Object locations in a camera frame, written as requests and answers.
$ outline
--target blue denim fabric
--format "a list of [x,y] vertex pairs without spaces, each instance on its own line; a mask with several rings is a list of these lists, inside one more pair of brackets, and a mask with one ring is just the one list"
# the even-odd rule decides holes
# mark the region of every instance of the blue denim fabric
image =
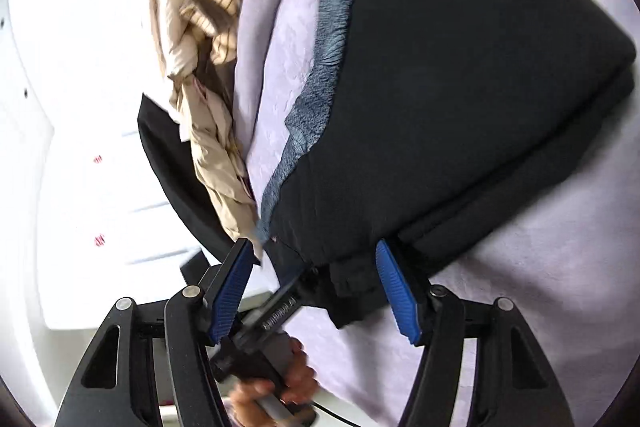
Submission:
[[305,87],[285,119],[289,139],[280,163],[262,195],[257,235],[263,243],[269,238],[271,216],[278,202],[282,184],[293,172],[302,155],[308,153],[318,142],[329,121],[347,38],[352,1],[319,1],[313,66]]

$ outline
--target bed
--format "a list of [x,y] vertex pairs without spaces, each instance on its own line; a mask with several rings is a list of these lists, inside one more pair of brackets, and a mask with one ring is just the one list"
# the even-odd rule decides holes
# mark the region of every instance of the bed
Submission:
[[[595,1],[637,46],[634,0]],[[311,65],[317,5],[244,0],[234,125],[258,208],[288,137],[284,119]],[[640,351],[639,139],[636,93],[576,175],[432,281],[461,298],[513,298],[549,357],[577,426],[601,417]],[[305,344],[323,387],[381,425],[398,423],[421,350],[398,333],[389,309],[335,330],[324,310],[307,308],[287,330]],[[452,425],[466,425],[473,373],[468,342]]]

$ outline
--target human hand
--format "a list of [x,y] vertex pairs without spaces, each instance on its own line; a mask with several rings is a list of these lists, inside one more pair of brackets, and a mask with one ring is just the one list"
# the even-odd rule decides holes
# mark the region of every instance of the human hand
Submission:
[[[316,372],[306,365],[306,353],[297,339],[290,340],[293,360],[285,377],[286,390],[280,399],[284,403],[308,403],[318,390]],[[239,382],[229,395],[236,415],[236,421],[244,427],[266,427],[275,425],[273,419],[264,412],[255,400],[271,394],[273,382],[269,380],[248,380]]]

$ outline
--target black folded garment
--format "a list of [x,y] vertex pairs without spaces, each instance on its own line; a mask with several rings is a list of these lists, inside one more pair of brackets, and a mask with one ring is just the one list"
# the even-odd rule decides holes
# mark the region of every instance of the black folded garment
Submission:
[[328,123],[271,217],[276,270],[322,267],[314,304],[362,318],[380,238],[425,277],[451,263],[571,174],[635,54],[592,0],[353,0]]

